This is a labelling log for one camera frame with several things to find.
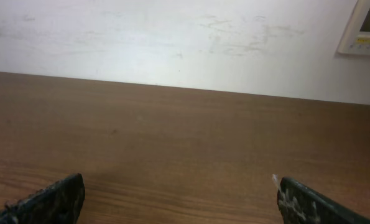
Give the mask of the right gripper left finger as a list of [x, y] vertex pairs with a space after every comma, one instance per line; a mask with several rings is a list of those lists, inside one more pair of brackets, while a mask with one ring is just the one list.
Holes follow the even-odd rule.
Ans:
[[85, 200], [80, 173], [69, 175], [48, 187], [0, 210], [0, 224], [76, 224]]

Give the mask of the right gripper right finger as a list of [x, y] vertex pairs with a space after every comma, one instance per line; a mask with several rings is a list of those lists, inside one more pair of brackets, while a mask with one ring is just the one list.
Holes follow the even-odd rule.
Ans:
[[370, 224], [370, 219], [290, 177], [272, 176], [285, 224]]

